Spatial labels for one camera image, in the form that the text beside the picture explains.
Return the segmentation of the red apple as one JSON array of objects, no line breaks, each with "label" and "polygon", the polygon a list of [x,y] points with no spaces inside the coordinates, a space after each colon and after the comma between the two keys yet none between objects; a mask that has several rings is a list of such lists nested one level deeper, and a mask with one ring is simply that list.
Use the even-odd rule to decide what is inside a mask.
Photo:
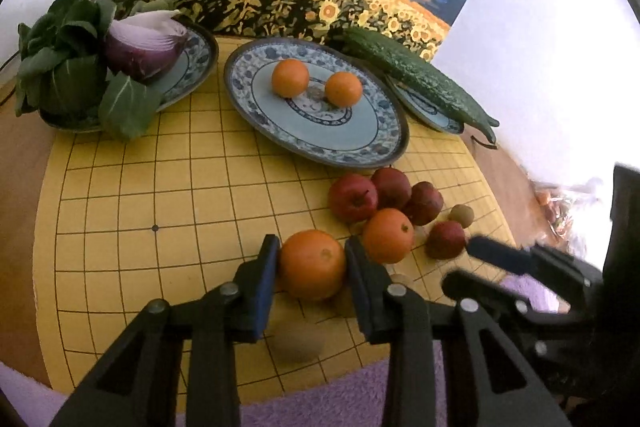
[{"label": "red apple", "polygon": [[329,189],[329,208],[338,220],[352,223],[370,219],[378,210],[378,191],[366,176],[347,173]]},{"label": "red apple", "polygon": [[409,202],[412,188],[402,171],[393,167],[380,168],[372,174],[371,182],[378,192],[378,209],[401,210]]},{"label": "red apple", "polygon": [[431,182],[414,184],[411,196],[402,212],[413,225],[428,225],[444,208],[444,198]]},{"label": "red apple", "polygon": [[425,242],[427,257],[435,260],[450,260],[465,250],[464,228],[457,221],[440,221],[434,224]]}]

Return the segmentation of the lone brown kiwi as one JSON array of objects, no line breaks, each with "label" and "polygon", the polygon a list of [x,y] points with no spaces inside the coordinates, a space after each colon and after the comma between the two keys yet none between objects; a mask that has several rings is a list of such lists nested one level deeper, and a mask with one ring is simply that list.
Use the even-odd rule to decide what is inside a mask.
[{"label": "lone brown kiwi", "polygon": [[462,228],[467,229],[475,219],[474,210],[468,205],[457,204],[449,211],[448,220],[459,223]]}]

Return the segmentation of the large front orange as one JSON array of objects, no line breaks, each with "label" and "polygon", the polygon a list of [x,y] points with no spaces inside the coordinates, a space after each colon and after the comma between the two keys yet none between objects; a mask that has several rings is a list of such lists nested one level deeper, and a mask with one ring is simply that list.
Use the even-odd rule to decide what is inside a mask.
[{"label": "large front orange", "polygon": [[297,232],[280,249],[280,282],[294,298],[310,301],[329,299],[342,288],[345,273],[344,248],[326,232]]}]

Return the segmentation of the orange tangerine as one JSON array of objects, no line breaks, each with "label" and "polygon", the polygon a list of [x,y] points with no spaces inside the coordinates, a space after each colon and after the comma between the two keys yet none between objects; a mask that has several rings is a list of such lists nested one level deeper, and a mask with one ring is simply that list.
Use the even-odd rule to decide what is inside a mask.
[{"label": "orange tangerine", "polygon": [[336,107],[356,105],[362,95],[362,84],[351,72],[334,72],[324,85],[326,99]]}]

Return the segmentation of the small tangerine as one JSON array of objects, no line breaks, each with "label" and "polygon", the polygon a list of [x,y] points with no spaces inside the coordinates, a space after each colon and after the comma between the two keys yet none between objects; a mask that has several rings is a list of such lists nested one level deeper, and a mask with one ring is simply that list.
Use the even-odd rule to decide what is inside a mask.
[{"label": "small tangerine", "polygon": [[280,61],[271,74],[271,89],[280,98],[296,98],[309,84],[307,66],[294,58]]}]

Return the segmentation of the purple fluffy towel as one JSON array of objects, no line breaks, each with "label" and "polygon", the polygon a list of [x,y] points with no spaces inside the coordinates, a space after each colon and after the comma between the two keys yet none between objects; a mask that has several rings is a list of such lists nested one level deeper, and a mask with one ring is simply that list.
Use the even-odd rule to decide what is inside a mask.
[{"label": "purple fluffy towel", "polygon": [[[448,405],[454,406],[454,413],[470,413],[473,397],[454,399],[454,393],[446,389],[442,346],[437,341],[433,352],[436,426],[463,426],[461,418],[455,421],[449,414]],[[383,360],[317,388],[242,405],[241,426],[381,426],[387,369],[388,360]],[[68,398],[3,361],[1,390],[27,426],[49,426]],[[541,405],[529,404],[524,411],[503,413],[488,426],[553,426],[557,421],[544,418],[549,414]]]}]

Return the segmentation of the yellow go board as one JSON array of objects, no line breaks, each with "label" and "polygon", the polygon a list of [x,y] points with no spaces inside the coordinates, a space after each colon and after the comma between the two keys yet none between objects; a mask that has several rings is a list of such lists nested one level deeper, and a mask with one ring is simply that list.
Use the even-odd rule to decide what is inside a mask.
[{"label": "yellow go board", "polygon": [[[219,38],[217,69],[177,108],[160,113],[151,130],[129,144],[101,133],[55,137],[38,205],[32,273],[37,329],[50,386],[70,395],[108,346],[150,300],[176,305],[230,281],[274,234],[284,241],[318,229],[344,244],[350,229],[326,205],[337,169],[277,147],[232,107],[224,62],[246,39]],[[515,246],[489,184],[460,138],[409,118],[408,152],[393,165],[412,183],[433,183],[450,207],[469,205],[466,233]],[[417,229],[414,248],[390,273],[410,277],[416,292],[450,303],[440,280],[461,268],[491,281],[504,272],[470,258],[428,259]],[[316,323],[324,338],[318,358],[288,362],[274,354],[274,329]],[[265,337],[236,348],[243,404],[322,386],[382,360],[356,319],[329,303],[306,303],[274,288]]]}]

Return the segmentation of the small plate under cucumbers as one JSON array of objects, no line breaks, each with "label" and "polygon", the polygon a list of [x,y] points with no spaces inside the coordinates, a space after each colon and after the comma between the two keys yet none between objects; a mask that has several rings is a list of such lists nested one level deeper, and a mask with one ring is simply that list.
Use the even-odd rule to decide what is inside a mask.
[{"label": "small plate under cucumbers", "polygon": [[389,75],[384,76],[387,86],[390,87],[399,102],[408,109],[409,113],[416,117],[422,124],[426,124],[436,131],[459,135],[464,130],[462,122],[446,116],[439,107],[423,98],[418,92],[407,88],[393,80]]}]

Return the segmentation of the rear dark green cucumber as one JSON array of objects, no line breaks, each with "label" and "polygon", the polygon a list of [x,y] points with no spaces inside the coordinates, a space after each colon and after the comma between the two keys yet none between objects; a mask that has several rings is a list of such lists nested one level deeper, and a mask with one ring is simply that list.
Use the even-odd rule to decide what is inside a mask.
[{"label": "rear dark green cucumber", "polygon": [[484,122],[491,128],[500,126],[500,121],[491,117],[469,93],[456,91],[452,95],[452,98],[454,99],[454,103],[456,103],[457,110],[465,117],[472,118],[477,122]]}]

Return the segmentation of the dark green cucumber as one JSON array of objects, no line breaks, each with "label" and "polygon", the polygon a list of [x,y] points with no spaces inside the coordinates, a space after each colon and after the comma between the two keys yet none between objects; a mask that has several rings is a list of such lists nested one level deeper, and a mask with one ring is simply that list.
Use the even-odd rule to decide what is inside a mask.
[{"label": "dark green cucumber", "polygon": [[454,99],[454,103],[456,103],[457,110],[465,117],[472,118],[477,122],[484,122],[491,128],[500,126],[500,121],[491,117],[469,93],[456,91],[452,95],[452,98]]},{"label": "dark green cucumber", "polygon": [[495,128],[465,117],[457,110],[452,95],[456,91],[465,90],[400,42],[380,32],[352,26],[331,29],[326,37],[326,44],[348,56],[359,58],[396,82],[418,92],[449,118],[482,132],[487,140],[486,148],[497,148]]}]

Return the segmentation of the front dark green cucumber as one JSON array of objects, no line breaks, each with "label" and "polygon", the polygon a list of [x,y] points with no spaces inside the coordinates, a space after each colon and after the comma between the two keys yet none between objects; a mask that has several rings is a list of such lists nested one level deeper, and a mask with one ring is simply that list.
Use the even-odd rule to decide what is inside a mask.
[{"label": "front dark green cucumber", "polygon": [[456,91],[465,90],[400,42],[380,32],[352,26],[331,29],[326,37],[326,44],[348,56],[359,58],[396,82],[418,92],[449,118],[482,132],[487,140],[486,148],[497,148],[495,128],[465,117],[457,110],[452,95]]}]

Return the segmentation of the large blue patterned plate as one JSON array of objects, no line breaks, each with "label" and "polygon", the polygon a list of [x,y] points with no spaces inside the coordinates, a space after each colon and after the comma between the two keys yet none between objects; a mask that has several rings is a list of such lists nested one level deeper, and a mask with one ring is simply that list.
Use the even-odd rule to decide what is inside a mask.
[{"label": "large blue patterned plate", "polygon": [[[295,58],[308,69],[306,91],[281,98],[271,89],[277,64]],[[339,108],[324,95],[334,72],[350,72],[363,92],[352,107]],[[224,64],[224,84],[238,113],[266,138],[321,164],[375,169],[405,153],[410,133],[396,96],[370,70],[327,46],[292,38],[244,43]]]}]

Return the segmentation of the small plate under onion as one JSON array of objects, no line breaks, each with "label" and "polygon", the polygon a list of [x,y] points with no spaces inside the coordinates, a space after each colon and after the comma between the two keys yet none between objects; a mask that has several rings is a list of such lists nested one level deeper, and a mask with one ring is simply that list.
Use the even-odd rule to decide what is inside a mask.
[{"label": "small plate under onion", "polygon": [[[188,38],[174,66],[163,75],[156,75],[149,84],[150,89],[163,95],[157,113],[163,112],[198,89],[218,63],[219,46],[215,37],[183,14],[178,15],[176,20],[186,28]],[[80,119],[50,114],[43,109],[40,109],[39,116],[54,129],[72,133],[92,133],[102,130],[97,110],[97,107],[93,107],[87,116]]]}]

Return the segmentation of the green leafy bok choy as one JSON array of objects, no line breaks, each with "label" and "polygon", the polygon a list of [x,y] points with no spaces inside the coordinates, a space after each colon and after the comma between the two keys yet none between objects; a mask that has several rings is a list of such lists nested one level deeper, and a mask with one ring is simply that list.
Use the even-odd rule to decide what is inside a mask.
[{"label": "green leafy bok choy", "polygon": [[[18,32],[20,67],[15,75],[15,114],[80,119],[97,107],[102,130],[129,142],[148,130],[163,95],[148,83],[107,65],[105,38],[125,0],[55,0],[47,12]],[[141,2],[127,17],[141,12],[175,10],[169,0]]]}]

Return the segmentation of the halved red onion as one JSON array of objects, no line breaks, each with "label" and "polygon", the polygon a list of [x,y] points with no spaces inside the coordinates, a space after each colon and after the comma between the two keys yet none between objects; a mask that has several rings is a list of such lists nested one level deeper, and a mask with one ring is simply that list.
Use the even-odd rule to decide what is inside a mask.
[{"label": "halved red onion", "polygon": [[133,80],[148,83],[171,69],[189,33],[177,20],[178,10],[141,12],[113,20],[105,38],[108,67]]}]

